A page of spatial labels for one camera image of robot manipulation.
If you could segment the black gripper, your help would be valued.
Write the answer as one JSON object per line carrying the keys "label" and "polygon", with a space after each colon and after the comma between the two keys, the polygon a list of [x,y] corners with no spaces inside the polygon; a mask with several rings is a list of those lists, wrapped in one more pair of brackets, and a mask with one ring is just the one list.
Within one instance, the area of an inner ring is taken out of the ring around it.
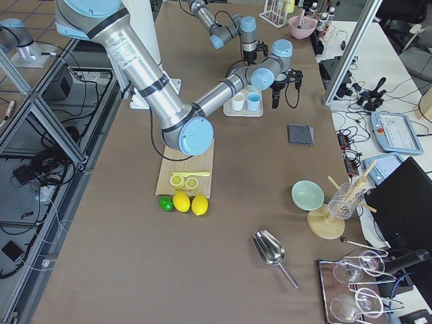
{"label": "black gripper", "polygon": [[275,77],[274,82],[271,85],[272,89],[272,108],[277,109],[280,100],[280,91],[286,87],[289,83],[289,74],[287,72],[281,73]]}
{"label": "black gripper", "polygon": [[242,51],[242,57],[246,65],[254,65],[257,59],[257,50],[253,51]]}

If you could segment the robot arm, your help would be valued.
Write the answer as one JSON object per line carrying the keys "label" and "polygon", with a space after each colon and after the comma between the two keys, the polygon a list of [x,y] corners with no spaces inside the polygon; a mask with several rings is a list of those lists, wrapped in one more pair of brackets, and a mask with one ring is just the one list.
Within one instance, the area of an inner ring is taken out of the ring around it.
{"label": "robot arm", "polygon": [[121,1],[56,1],[55,19],[58,33],[105,48],[161,120],[165,144],[186,155],[201,155],[211,146],[208,115],[248,85],[269,88],[289,71],[293,53],[292,43],[279,39],[262,63],[236,68],[197,102],[187,104],[133,31],[130,12]]}
{"label": "robot arm", "polygon": [[188,1],[190,13],[198,18],[209,32],[209,39],[215,49],[220,49],[237,36],[241,38],[243,60],[252,65],[257,58],[259,42],[257,40],[257,23],[252,16],[241,14],[231,17],[231,22],[224,26],[217,21],[207,4],[210,1]]}

